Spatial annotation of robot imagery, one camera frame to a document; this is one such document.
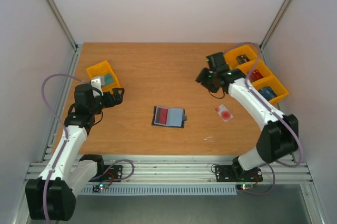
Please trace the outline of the teal credit card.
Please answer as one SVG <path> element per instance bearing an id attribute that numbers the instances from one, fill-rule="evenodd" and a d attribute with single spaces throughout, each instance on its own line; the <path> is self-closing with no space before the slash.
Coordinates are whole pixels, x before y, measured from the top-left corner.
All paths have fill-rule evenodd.
<path id="1" fill-rule="evenodd" d="M 111 74 L 104 75 L 104 85 L 114 84 L 115 80 Z"/>

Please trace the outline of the white card red circles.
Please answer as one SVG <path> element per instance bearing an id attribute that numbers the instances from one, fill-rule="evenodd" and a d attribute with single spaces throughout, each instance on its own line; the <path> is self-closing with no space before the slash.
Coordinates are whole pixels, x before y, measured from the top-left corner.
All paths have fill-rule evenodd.
<path id="1" fill-rule="evenodd" d="M 231 114 L 231 112 L 223 104 L 217 106 L 215 108 L 215 111 L 222 118 L 222 120 L 224 122 L 229 121 L 233 117 L 233 115 Z"/>

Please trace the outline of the black credit card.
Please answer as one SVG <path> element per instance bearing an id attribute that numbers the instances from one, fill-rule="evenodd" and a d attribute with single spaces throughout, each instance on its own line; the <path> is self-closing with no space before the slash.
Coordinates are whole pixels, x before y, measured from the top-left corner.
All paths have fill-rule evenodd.
<path id="1" fill-rule="evenodd" d="M 250 61 L 250 59 L 245 54 L 237 56 L 236 60 L 238 61 L 239 65 Z"/>

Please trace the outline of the red credit card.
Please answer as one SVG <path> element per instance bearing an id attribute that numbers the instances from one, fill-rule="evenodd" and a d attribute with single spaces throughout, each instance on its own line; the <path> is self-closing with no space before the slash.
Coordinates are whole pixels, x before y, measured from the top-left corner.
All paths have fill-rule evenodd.
<path id="1" fill-rule="evenodd" d="M 250 81 L 251 82 L 255 82 L 257 80 L 260 80 L 264 78 L 264 76 L 260 73 L 259 70 L 254 70 L 252 73 L 251 73 L 251 76 L 250 76 Z"/>

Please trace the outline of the blue leather card holder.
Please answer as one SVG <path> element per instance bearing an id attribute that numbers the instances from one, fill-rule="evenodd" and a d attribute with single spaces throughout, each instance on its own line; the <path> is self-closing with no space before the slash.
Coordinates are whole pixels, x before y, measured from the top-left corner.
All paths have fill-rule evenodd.
<path id="1" fill-rule="evenodd" d="M 155 123 L 155 113 L 156 108 L 162 107 L 167 108 L 164 106 L 155 106 L 153 109 L 153 118 L 152 118 L 152 125 L 153 126 L 162 126 L 167 128 L 184 128 L 185 121 L 187 120 L 187 116 L 185 114 L 185 109 L 182 108 L 168 108 L 168 117 L 166 125 L 156 124 Z"/>

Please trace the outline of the blue credit card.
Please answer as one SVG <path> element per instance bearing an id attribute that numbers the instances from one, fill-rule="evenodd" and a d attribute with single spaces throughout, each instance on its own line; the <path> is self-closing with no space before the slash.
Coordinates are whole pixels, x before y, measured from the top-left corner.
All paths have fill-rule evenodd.
<path id="1" fill-rule="evenodd" d="M 258 90 L 258 92 L 267 100 L 270 101 L 277 97 L 276 93 L 272 90 L 271 87 L 266 86 Z"/>

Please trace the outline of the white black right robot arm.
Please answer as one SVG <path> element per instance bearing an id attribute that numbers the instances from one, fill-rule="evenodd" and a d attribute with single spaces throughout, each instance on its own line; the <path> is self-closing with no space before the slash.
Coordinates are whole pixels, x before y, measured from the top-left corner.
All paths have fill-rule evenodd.
<path id="1" fill-rule="evenodd" d="M 253 170 L 263 164 L 270 164 L 295 151 L 303 152 L 299 142 L 297 118 L 285 115 L 271 105 L 250 83 L 240 69 L 230 69 L 224 53 L 218 52 L 206 57 L 208 67 L 201 70 L 197 83 L 210 93 L 222 89 L 236 99 L 251 115 L 261 130 L 256 146 L 233 159 L 231 175 L 242 181 Z"/>

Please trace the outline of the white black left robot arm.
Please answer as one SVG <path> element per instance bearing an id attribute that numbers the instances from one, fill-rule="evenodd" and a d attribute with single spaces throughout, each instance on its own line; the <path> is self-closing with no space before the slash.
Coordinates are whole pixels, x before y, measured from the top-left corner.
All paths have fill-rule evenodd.
<path id="1" fill-rule="evenodd" d="M 97 82 L 80 84 L 74 91 L 74 103 L 64 121 L 65 129 L 59 144 L 38 178 L 29 179 L 25 186 L 29 215 L 34 220 L 68 221 L 72 217 L 76 198 L 91 180 L 100 181 L 106 175 L 102 156 L 87 154 L 76 168 L 76 156 L 86 141 L 95 116 L 103 109 L 123 102 L 123 88 L 104 92 Z"/>

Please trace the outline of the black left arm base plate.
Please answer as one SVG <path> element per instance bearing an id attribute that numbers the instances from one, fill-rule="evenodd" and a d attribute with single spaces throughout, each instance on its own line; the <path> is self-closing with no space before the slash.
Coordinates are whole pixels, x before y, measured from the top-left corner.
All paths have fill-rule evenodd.
<path id="1" fill-rule="evenodd" d="M 109 170 L 99 178 L 93 178 L 90 182 L 110 182 L 113 179 L 113 182 L 119 182 L 122 178 L 123 166 L 114 165 Z"/>

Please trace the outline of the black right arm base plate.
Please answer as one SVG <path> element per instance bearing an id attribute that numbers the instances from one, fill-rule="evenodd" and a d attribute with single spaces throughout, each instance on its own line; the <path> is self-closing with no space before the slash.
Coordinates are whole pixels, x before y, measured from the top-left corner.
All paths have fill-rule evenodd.
<path id="1" fill-rule="evenodd" d="M 216 165 L 215 177 L 217 182 L 262 182 L 262 171 L 255 167 L 245 171 L 232 165 Z"/>

